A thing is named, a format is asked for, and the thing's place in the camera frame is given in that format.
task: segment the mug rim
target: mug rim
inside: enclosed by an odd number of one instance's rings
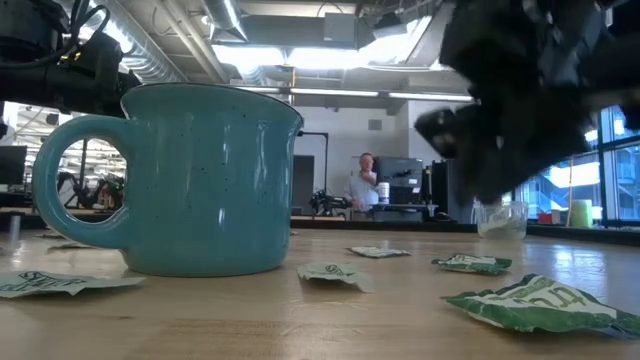
[[[125,97],[127,97],[127,95],[131,94],[132,92],[136,92],[136,91],[139,91],[141,89],[149,88],[149,87],[178,86],[178,85],[181,85],[181,86],[217,87],[217,88],[224,88],[224,89],[230,89],[230,90],[233,90],[233,91],[249,93],[249,94],[253,94],[253,95],[259,95],[259,96],[267,98],[267,99],[269,99],[271,101],[275,101],[275,102],[277,102],[277,103],[279,103],[281,105],[287,106],[288,108],[293,110],[301,119],[304,119],[302,114],[300,114],[300,112],[298,110],[296,110],[293,106],[291,106],[291,105],[289,105],[287,103],[284,103],[284,102],[282,102],[282,101],[280,101],[278,99],[274,99],[271,96],[268,96],[268,95],[265,95],[265,94],[261,94],[261,93],[258,93],[258,92],[254,92],[254,91],[240,89],[240,88],[237,88],[237,87],[234,87],[234,86],[229,86],[229,85],[205,84],[205,83],[194,83],[194,82],[177,82],[177,81],[174,81],[174,82],[166,82],[166,83],[142,84],[142,85],[136,86],[136,87],[134,87],[132,89],[129,89],[129,91],[127,91],[124,95],[122,95],[122,98],[120,99],[120,108],[124,109],[123,101],[124,101]]]

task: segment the speckled mug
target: speckled mug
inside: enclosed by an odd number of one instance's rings
[[[47,224],[120,249],[147,274],[242,275],[284,260],[298,112],[268,96],[196,84],[135,88],[122,107],[128,120],[83,116],[42,145],[33,184]],[[64,150],[84,138],[109,141],[127,160],[125,203],[98,224],[71,216],[55,186]]]

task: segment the red object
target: red object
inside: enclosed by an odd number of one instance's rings
[[[538,224],[552,224],[551,214],[538,214]]]

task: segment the table surface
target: table surface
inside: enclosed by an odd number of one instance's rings
[[[3,360],[168,359],[633,359],[640,340],[593,332],[522,334],[472,320],[439,297],[498,289],[538,273],[640,313],[640,248],[527,238],[490,242],[473,234],[297,230],[284,264],[241,277],[148,277],[142,286],[0,300]],[[23,232],[0,270],[137,276],[117,251],[47,252],[60,240]],[[6,235],[1,246],[8,248]],[[413,256],[374,260],[344,250],[388,246]],[[509,257],[500,277],[443,272],[454,252]],[[301,283],[296,267],[351,262],[376,292]]]

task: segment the clear plastic cup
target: clear plastic cup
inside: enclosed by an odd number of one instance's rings
[[[474,210],[478,234],[485,239],[522,240],[527,235],[527,203],[476,205]]]

